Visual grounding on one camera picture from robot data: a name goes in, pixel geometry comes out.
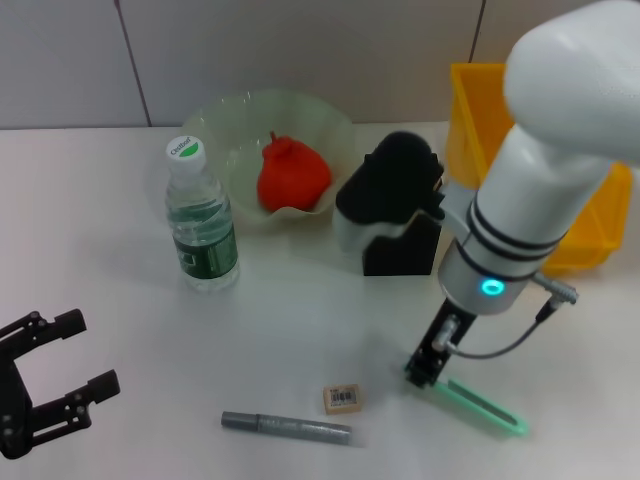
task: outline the bottle label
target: bottle label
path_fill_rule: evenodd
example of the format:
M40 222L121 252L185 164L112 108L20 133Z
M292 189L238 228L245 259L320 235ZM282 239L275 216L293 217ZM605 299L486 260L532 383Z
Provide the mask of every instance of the bottle label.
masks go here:
M233 227L220 241L194 247L173 242L178 250L178 259L182 270L189 276L202 280L218 278L228 273L238 261L238 249Z

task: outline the water bottle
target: water bottle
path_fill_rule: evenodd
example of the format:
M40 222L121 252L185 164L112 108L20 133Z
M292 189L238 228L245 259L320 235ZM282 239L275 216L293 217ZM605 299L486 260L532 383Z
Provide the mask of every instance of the water bottle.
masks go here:
M209 172L204 144L196 137L169 142L167 157L167 220L184 277L199 292L224 288L238 276L229 199Z

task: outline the barcode label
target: barcode label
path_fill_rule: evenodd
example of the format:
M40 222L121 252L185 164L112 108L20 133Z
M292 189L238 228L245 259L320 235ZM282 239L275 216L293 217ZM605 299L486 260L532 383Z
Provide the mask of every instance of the barcode label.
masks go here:
M332 388L329 393L331 394L332 407L342 407L358 403L355 388Z

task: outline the yellow plastic bin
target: yellow plastic bin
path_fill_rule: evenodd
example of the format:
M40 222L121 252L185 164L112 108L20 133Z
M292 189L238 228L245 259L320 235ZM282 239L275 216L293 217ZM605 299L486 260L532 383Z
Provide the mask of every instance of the yellow plastic bin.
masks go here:
M480 186L514 123L502 96L504 69L503 64L451 66L454 96L446 151L448 171L469 188ZM546 274L593 268L620 248L632 181L629 168L612 165L600 190L547 260Z

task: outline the white tabletop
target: white tabletop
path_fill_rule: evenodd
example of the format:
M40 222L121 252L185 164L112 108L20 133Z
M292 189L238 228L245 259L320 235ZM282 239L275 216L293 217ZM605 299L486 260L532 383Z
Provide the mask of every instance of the white tabletop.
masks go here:
M403 127L360 127L360 153ZM408 128L443 152L446 124ZM0 324L78 307L88 326L19 361L34 403L111 368L122 386L92 406L89 430L0 459L2 480L638 478L640 204L625 247L571 279L578 305L505 357L449 362L529 420L529 437L510 438L404 381L443 300L437 280L364 278L328 217L269 232L239 223L237 284L214 296L183 287L163 220L163 149L177 132L0 132ZM462 345L510 343L546 298L528 288ZM326 417L322 388L340 383L358 383L365 407ZM358 446L225 431L223 410L352 425Z

